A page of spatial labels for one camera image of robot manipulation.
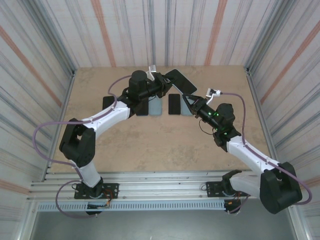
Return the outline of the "grey metal panel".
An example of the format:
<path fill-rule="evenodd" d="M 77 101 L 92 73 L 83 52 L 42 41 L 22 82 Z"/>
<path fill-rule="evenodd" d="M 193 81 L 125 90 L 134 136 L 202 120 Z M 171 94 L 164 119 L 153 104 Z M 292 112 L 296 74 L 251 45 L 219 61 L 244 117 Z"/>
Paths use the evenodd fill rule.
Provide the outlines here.
<path fill-rule="evenodd" d="M 71 219 L 38 212 L 20 240 L 312 240 L 304 223 L 287 211 L 115 211 Z"/>

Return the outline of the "aluminium table edge rail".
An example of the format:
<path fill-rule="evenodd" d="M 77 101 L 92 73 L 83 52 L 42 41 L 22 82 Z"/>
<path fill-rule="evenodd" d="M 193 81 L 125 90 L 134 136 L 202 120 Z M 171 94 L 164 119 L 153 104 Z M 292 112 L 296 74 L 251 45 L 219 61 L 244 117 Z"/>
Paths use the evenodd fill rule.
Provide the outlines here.
<path fill-rule="evenodd" d="M 262 110 L 262 105 L 260 103 L 260 100 L 259 100 L 257 92 L 256 92 L 256 88 L 255 88 L 255 85 L 254 85 L 254 81 L 253 81 L 253 77 L 252 77 L 251 71 L 248 68 L 245 67 L 244 68 L 244 72 L 245 72 L 245 75 L 246 75 L 246 79 L 248 81 L 248 85 L 249 85 L 249 88 L 250 88 L 250 91 L 251 91 L 251 95 L 252 95 L 255 107 L 256 107 L 256 111 L 257 111 L 257 114 L 258 114 L 258 117 L 259 117 L 259 121 L 260 121 L 260 124 L 261 124 L 261 127 L 262 127 L 262 131 L 263 131 L 263 134 L 264 134 L 264 137 L 265 137 L 265 140 L 266 140 L 266 144 L 267 144 L 267 147 L 268 147 L 269 154 L 274 160 L 278 160 L 278 154 L 277 154 L 277 151 L 276 151 L 273 139 L 272 139 L 271 132 L 270 132 L 268 126 L 267 126 L 267 122 L 266 122 L 266 119 L 265 119 L 265 116 L 264 116 L 264 113 L 263 113 L 263 110 Z"/>
<path fill-rule="evenodd" d="M 77 70 L 74 70 L 72 72 L 72 76 L 70 78 L 70 82 L 69 82 L 69 85 L 68 85 L 68 88 L 67 88 L 67 91 L 66 91 L 66 94 L 65 94 L 64 102 L 63 102 L 62 107 L 61 107 L 60 115 L 59 115 L 59 118 L 58 118 L 59 122 L 62 122 L 64 120 L 64 117 L 65 117 L 65 114 L 66 114 L 66 110 L 67 110 L 67 106 L 68 106 L 68 102 L 69 102 L 70 95 L 71 95 L 71 92 L 72 92 L 72 88 L 73 88 L 73 85 L 74 85 L 74 81 L 75 81 L 75 78 L 76 78 L 76 74 L 77 74 Z M 56 151 L 56 147 L 57 147 L 57 144 L 58 144 L 58 141 L 59 141 L 59 135 L 60 135 L 61 128 L 62 128 L 62 126 L 60 124 L 58 124 L 55 127 L 54 137 L 53 137 L 53 139 L 51 141 L 50 151 L 49 151 L 49 154 L 48 154 L 48 157 L 51 158 L 51 159 L 53 159 L 54 155 L 55 155 L 55 151 Z M 46 162 L 46 167 L 43 170 L 41 182 L 43 182 L 46 179 L 46 175 L 48 173 L 48 170 L 51 168 L 51 165 L 52 165 L 52 163 L 50 161 Z"/>

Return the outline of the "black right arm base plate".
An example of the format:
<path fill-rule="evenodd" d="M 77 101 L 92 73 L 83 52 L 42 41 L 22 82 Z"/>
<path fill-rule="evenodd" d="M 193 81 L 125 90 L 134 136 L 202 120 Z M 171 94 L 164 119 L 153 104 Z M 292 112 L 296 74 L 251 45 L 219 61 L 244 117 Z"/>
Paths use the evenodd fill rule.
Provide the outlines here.
<path fill-rule="evenodd" d="M 222 181 L 208 181 L 205 183 L 205 191 L 207 193 L 208 198 L 214 197 L 229 197 L 229 198 L 237 198 L 237 197 L 246 197 L 247 193 L 242 191 L 236 191 L 231 186 Z"/>

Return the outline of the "aluminium mounting rail frame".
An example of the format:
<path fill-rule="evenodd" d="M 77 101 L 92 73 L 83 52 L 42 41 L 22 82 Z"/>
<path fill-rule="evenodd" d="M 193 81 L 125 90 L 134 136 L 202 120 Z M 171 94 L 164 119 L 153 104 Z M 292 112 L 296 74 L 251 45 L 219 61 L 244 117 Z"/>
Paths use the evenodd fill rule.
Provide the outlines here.
<path fill-rule="evenodd" d="M 221 181 L 228 171 L 149 171 L 103 172 L 105 183 L 118 183 L 118 201 L 125 200 L 196 200 L 206 198 L 204 184 Z M 76 173 L 49 172 L 44 181 L 33 182 L 27 200 L 52 202 L 59 188 L 77 180 Z"/>

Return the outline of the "orange wired connector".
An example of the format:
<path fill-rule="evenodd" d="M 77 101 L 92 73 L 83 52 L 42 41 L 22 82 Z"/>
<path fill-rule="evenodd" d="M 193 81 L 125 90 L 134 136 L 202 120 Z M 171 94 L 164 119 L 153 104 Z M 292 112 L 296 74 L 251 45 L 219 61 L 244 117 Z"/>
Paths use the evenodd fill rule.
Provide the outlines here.
<path fill-rule="evenodd" d="M 88 209 L 99 209 L 99 208 L 109 208 L 111 205 L 111 200 L 113 199 L 113 192 L 109 189 L 103 189 L 99 197 L 96 200 L 101 200 L 100 202 L 90 201 L 88 202 Z"/>
<path fill-rule="evenodd" d="M 240 199 L 241 196 L 242 196 L 242 193 L 240 191 L 237 192 L 230 199 L 226 199 L 224 201 L 224 206 L 226 208 L 236 208 L 236 207 L 240 206 L 241 205 L 241 199 Z"/>

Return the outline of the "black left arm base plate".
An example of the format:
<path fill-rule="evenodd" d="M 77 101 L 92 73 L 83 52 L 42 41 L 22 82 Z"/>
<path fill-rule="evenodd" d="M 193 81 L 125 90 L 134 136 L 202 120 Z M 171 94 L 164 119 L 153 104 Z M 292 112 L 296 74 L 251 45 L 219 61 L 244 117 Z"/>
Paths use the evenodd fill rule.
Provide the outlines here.
<path fill-rule="evenodd" d="M 103 183 L 102 192 L 98 196 L 90 196 L 89 191 L 85 190 L 85 187 L 81 183 L 74 183 L 71 187 L 74 190 L 74 199 L 76 200 L 113 200 L 118 198 L 119 186 L 118 183 Z"/>

